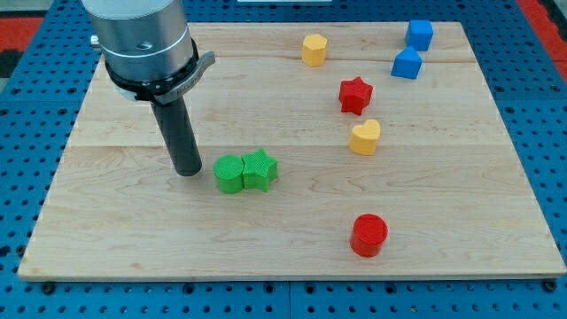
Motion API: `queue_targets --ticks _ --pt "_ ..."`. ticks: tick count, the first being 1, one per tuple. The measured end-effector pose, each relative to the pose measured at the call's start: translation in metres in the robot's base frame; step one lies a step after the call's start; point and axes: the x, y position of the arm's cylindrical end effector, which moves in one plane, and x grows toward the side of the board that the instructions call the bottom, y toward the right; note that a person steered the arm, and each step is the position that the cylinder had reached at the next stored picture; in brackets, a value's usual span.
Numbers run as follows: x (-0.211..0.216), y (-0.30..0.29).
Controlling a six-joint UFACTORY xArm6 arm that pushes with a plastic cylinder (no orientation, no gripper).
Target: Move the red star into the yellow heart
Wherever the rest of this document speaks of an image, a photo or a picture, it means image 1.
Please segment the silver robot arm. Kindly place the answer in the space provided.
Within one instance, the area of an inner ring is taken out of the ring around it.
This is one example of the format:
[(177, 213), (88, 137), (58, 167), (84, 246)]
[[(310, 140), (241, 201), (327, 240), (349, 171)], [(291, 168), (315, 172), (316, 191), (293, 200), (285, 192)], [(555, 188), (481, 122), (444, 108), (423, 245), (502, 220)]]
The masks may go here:
[(200, 54), (181, 0), (83, 0), (105, 67), (133, 100), (168, 104), (183, 97), (215, 62)]

